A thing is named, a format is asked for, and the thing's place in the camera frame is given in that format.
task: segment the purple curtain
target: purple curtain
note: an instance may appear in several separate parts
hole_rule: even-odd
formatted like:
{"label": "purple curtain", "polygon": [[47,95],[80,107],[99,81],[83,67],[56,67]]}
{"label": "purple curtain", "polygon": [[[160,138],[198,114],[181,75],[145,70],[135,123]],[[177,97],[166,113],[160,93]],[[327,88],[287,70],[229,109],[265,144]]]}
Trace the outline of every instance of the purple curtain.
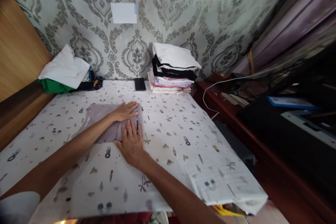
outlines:
{"label": "purple curtain", "polygon": [[[319,43],[332,43],[336,23],[336,0],[288,0],[252,46],[255,72],[296,54],[305,56]],[[245,57],[233,72],[250,75]]]}

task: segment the damask wallpaper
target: damask wallpaper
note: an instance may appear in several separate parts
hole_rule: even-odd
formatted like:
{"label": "damask wallpaper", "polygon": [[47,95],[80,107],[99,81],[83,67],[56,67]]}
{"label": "damask wallpaper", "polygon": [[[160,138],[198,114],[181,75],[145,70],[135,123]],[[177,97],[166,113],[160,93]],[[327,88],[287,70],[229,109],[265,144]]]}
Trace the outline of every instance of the damask wallpaper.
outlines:
{"label": "damask wallpaper", "polygon": [[[69,44],[107,79],[146,77],[152,43],[191,50],[205,78],[243,57],[278,0],[17,0],[53,55]],[[137,24],[114,24],[110,2],[136,2]]]}

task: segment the blue book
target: blue book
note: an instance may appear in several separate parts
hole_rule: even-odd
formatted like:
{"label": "blue book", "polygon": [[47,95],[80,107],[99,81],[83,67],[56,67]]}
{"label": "blue book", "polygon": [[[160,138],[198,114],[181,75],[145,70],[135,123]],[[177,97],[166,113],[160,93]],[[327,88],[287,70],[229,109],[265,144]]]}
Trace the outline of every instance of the blue book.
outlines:
{"label": "blue book", "polygon": [[303,110],[321,110],[321,107],[315,106],[303,98],[267,96],[269,102],[275,107],[291,107]]}

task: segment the black phone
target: black phone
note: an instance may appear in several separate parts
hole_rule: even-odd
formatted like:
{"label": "black phone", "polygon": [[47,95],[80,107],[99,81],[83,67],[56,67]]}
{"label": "black phone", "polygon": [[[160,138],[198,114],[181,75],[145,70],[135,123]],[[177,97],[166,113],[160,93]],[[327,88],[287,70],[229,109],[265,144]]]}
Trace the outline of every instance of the black phone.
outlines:
{"label": "black phone", "polygon": [[145,91],[145,79],[144,78],[134,78],[135,91]]}

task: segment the white tablecloth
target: white tablecloth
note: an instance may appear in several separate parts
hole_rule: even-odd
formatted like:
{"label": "white tablecloth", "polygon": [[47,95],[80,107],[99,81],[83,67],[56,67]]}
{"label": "white tablecloth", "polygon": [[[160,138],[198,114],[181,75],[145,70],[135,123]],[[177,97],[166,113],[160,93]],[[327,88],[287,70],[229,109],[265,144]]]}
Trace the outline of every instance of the white tablecloth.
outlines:
{"label": "white tablecloth", "polygon": [[[256,213],[267,195],[208,115],[189,94],[152,94],[146,85],[147,91],[135,91],[133,81],[105,80],[98,91],[57,95],[0,153],[0,179],[7,174],[0,181],[1,194],[71,140],[91,103],[135,100],[143,108],[146,150],[158,164],[206,204],[234,202]],[[125,162],[114,143],[102,143],[94,144],[60,179],[31,223],[153,209],[170,210],[149,179]]]}

